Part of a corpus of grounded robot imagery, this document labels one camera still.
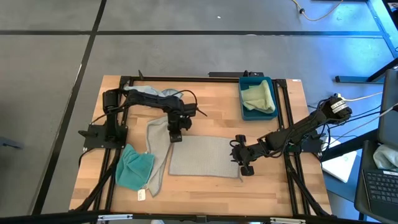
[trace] teal cloth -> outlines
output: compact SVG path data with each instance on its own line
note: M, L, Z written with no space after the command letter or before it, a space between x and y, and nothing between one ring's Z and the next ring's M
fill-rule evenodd
M146 185L155 156L139 154L127 144L116 167L116 183L131 190L139 190Z

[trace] gray cloth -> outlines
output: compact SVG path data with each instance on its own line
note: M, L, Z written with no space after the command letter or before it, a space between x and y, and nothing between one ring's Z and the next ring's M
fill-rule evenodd
M153 197L159 193L162 186L167 153L170 148L170 137L167 125L168 121L166 116L149 121L147 125L147 151L155 155L154 166L147 183L147 187Z
M398 171L398 149L383 144L374 152L373 160L379 169Z
M147 152L155 155L147 188L155 197L162 187L170 137L167 117L148 122ZM239 167L231 162L230 139L208 136L184 136L182 142L174 144L170 175L201 175L215 177L239 177Z
M170 162L170 175L239 177L237 162L231 162L230 139L210 136L184 136L176 142Z

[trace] wooden table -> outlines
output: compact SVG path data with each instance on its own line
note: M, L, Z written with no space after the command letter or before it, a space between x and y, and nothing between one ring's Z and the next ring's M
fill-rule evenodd
M93 119L102 115L102 92L117 88L120 76L104 76L99 91ZM234 139L236 134L245 134L248 144L278 129L277 119L271 121L243 121L241 116L237 83L205 82L134 82L134 85L151 85L158 90L174 88L188 89L198 97L198 107L208 117L200 113L192 118L192 127L183 135L219 136ZM287 80L289 98L294 122L308 116L307 103L300 80ZM280 102L285 124L282 89ZM182 100L193 102L190 94ZM146 151L147 122L165 116L160 109L146 106L132 106L129 109L127 143L136 151ZM103 124L104 119L96 124ZM85 155L76 179L70 208L76 208L88 196L98 182L104 149L95 149ZM137 192L115 186L111 211L126 213L164 213L164 214L205 214L205 215L252 215L288 217L292 215L286 170L283 157L278 159L259 158L251 163L256 174L251 177L227 179L221 177L192 177L168 175L170 155L164 172L160 193L152 198L149 191L146 200L138 202ZM305 183L315 200L331 213L322 170L319 161L312 155L303 153L302 167ZM108 184L105 185L100 208L104 208ZM300 191L296 186L298 209L303 213Z

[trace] gray towel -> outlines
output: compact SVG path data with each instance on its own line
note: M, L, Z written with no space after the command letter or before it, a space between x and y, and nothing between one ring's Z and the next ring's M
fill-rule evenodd
M149 121L147 125L147 151L155 155L154 166L147 183L147 187L153 197L159 193L162 186L167 153L170 148L170 137L167 125L168 121L166 116Z
M239 166L231 153L230 139L211 136L184 136L173 146L170 175L239 177Z
M171 143L167 130L167 117L148 122L147 152L155 155L154 166L147 187L155 197L162 187L167 153ZM239 177L239 166L231 162L230 139L209 136L184 136L174 144L170 162L170 175L200 175L214 177Z

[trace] blue tray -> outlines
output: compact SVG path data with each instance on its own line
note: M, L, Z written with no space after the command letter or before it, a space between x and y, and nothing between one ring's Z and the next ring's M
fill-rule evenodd
M247 90L249 86L260 85L263 80L267 80L269 85L269 90L271 92L272 100L275 104L275 111L271 114L266 114L258 110L249 111L243 106L242 100L242 90ZM278 108L275 103L274 87L272 86L272 80L269 77L240 77L239 78L239 99L241 100L242 118L245 121L268 121L276 118L278 116Z

